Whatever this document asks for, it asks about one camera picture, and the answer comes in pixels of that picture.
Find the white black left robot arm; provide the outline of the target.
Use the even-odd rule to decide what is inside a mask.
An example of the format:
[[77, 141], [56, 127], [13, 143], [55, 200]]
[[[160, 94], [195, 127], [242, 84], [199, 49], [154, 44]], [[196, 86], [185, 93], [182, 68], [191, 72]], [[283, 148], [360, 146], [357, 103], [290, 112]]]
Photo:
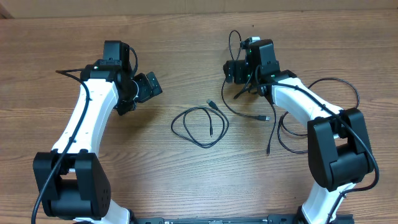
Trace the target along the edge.
[[104, 43], [103, 57], [78, 69], [80, 92], [64, 132], [50, 152], [35, 155], [39, 190], [31, 223], [40, 207], [46, 216], [76, 223], [137, 223], [134, 213], [111, 198], [111, 185], [98, 159], [113, 110], [122, 116], [162, 93], [153, 72], [137, 73], [135, 50], [120, 40]]

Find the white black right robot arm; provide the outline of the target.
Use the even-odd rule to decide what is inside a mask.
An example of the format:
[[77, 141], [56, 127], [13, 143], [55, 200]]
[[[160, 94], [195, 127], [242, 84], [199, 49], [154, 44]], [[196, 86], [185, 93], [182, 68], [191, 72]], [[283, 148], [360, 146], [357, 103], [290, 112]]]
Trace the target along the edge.
[[290, 113], [307, 130], [306, 154], [315, 183], [308, 199], [288, 223], [353, 223], [337, 210], [347, 194], [373, 188], [379, 168], [373, 156], [366, 123], [356, 107], [344, 110], [312, 92], [290, 70], [281, 70], [270, 39], [250, 37], [240, 43], [244, 59], [228, 60], [226, 82], [242, 84]]

